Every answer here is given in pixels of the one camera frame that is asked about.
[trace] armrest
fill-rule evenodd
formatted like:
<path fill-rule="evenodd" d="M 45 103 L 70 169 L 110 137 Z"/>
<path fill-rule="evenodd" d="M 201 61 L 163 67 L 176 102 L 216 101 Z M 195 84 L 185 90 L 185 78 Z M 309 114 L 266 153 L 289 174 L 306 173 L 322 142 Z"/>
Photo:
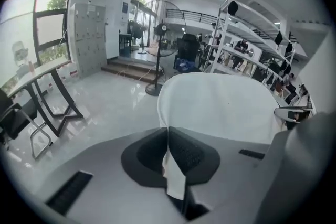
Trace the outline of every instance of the armrest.
<path fill-rule="evenodd" d="M 4 118 L 6 118 L 8 116 L 8 114 L 10 112 L 12 112 L 14 109 L 21 109 L 22 107 L 20 106 L 19 103 L 15 103 L 12 104 L 11 106 L 9 106 L 2 114 L 1 114 L 1 118 L 0 121 L 2 121 Z"/>

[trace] ceiling beam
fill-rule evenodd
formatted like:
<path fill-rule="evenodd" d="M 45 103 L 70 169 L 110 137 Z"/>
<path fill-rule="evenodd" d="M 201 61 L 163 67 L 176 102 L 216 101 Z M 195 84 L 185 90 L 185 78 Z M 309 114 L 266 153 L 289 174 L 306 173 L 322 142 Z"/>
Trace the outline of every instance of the ceiling beam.
<path fill-rule="evenodd" d="M 316 23 L 292 23 L 291 26 L 296 29 L 322 32 L 322 33 L 327 33 L 330 29 L 329 25 L 316 24 Z"/>

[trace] black office chair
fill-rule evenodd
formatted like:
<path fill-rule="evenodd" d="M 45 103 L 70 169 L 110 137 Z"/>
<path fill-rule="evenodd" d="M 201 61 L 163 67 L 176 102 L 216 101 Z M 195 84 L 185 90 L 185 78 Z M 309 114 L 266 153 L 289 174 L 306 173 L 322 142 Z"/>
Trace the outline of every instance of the black office chair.
<path fill-rule="evenodd" d="M 37 159 L 51 144 L 50 136 L 38 126 L 33 119 L 37 117 L 37 109 L 30 99 L 23 107 L 13 101 L 0 89 L 0 142 L 4 145 L 8 142 L 8 137 L 16 139 L 19 133 L 31 123 L 36 129 L 30 135 L 31 152 L 34 159 Z M 38 131 L 41 131 L 47 138 L 48 144 L 35 155 L 33 147 L 33 138 Z"/>

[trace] standing fan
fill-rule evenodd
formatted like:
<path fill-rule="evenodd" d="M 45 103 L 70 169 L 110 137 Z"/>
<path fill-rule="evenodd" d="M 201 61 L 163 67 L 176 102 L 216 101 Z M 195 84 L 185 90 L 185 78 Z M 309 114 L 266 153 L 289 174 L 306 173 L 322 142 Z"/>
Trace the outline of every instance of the standing fan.
<path fill-rule="evenodd" d="M 150 40 L 147 41 L 148 47 L 144 48 L 147 53 L 157 56 L 154 82 L 147 85 L 145 90 L 149 95 L 158 96 L 163 86 L 157 82 L 159 79 L 160 58 L 172 55 L 177 51 L 177 39 L 182 38 L 183 34 L 186 33 L 187 26 L 183 12 L 169 1 L 149 1 L 146 6 L 152 8 L 155 6 L 158 13 L 163 14 L 156 18 L 155 25 L 151 25 L 151 21 L 149 21 L 148 30 L 154 29 L 155 35 L 153 38 L 150 37 Z"/>

